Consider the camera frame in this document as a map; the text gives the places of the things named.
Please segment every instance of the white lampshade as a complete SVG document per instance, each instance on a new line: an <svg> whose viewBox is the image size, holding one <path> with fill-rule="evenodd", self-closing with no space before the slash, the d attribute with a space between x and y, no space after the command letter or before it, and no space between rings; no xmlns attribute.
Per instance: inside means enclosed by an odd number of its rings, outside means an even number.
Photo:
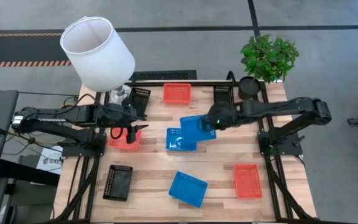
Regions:
<svg viewBox="0 0 358 224"><path fill-rule="evenodd" d="M90 90L116 89L134 73L134 56L105 18L84 17L74 22L62 34L60 45Z"/></svg>

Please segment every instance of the wooden tabletop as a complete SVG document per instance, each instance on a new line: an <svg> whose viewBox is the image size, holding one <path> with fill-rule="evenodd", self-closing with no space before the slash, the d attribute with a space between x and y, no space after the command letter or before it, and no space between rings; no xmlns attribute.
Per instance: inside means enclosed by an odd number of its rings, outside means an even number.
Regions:
<svg viewBox="0 0 358 224"><path fill-rule="evenodd" d="M163 87L145 87L151 90L147 105L148 124L142 130L139 151L131 152L109 147L106 144L100 160L92 222L249 222L274 220L272 200L267 180L264 158L259 153L256 133L258 124L243 125L217 131L217 139L199 142L195 152L173 152L165 149L167 128L179 128L184 116L206 114L213 104L213 87L192 87L189 105L168 105L162 101ZM81 88L80 95L95 92ZM237 88L235 101L240 101ZM285 101L282 83L267 85L270 102ZM94 103L84 98L81 104ZM276 126L282 126L291 116L273 117ZM315 210L303 165L293 156L282 156L289 191L310 215ZM55 212L60 214L67 203L71 178L77 158L65 160L55 199ZM73 194L77 190L81 163L76 175ZM234 186L233 165L253 163L259 167L263 197L261 199L238 199ZM102 199L107 173L111 164L133 167L131 190L126 202ZM195 208L168 195L177 171L206 181L208 189L201 208ZM285 207L277 189L282 216ZM87 193L84 194L81 215L85 214Z"/></svg>

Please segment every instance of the potted plant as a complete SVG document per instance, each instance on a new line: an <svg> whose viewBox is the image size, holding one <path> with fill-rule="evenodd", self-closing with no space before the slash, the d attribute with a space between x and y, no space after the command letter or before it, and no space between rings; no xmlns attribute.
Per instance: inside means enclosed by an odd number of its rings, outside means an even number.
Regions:
<svg viewBox="0 0 358 224"><path fill-rule="evenodd" d="M299 52L295 43L282 40L277 37L274 42L269 42L270 35L250 37L248 44L241 49L244 58L241 63L246 65L248 76L263 79L270 83L285 77L294 67L295 59Z"/></svg>

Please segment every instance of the red basket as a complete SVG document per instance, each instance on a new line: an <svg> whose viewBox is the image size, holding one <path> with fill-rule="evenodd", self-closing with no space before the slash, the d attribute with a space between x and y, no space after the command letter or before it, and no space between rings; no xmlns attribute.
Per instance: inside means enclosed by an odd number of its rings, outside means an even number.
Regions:
<svg viewBox="0 0 358 224"><path fill-rule="evenodd" d="M188 104L191 101L191 85L186 83L164 84L163 100L166 103Z"/></svg>
<svg viewBox="0 0 358 224"><path fill-rule="evenodd" d="M234 181L238 198L262 198L257 164L234 165Z"/></svg>
<svg viewBox="0 0 358 224"><path fill-rule="evenodd" d="M112 135L114 137L118 136L119 132L120 132L120 128L113 128L112 129ZM137 151L139 149L141 135L142 135L142 130L138 130L138 132L136 133L135 142L133 142L132 144L128 144L127 143L127 129L124 128L122 130L122 135L121 135L121 137L119 139L113 139L112 137L110 137L109 146L115 147L117 149L125 149L125 150L130 150L130 151Z"/></svg>

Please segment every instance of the blue basket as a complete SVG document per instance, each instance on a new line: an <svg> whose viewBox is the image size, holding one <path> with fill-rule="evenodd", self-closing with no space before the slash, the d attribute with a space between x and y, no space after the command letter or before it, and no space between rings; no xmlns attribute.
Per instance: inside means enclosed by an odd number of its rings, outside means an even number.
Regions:
<svg viewBox="0 0 358 224"><path fill-rule="evenodd" d="M169 195L200 208L207 188L207 182L178 171L169 190Z"/></svg>
<svg viewBox="0 0 358 224"><path fill-rule="evenodd" d="M195 151L197 142L184 142L180 128L168 128L165 148L175 151Z"/></svg>
<svg viewBox="0 0 358 224"><path fill-rule="evenodd" d="M203 129L203 122L206 123L205 129ZM186 142L216 139L215 130L209 125L208 115L180 118L180 127Z"/></svg>

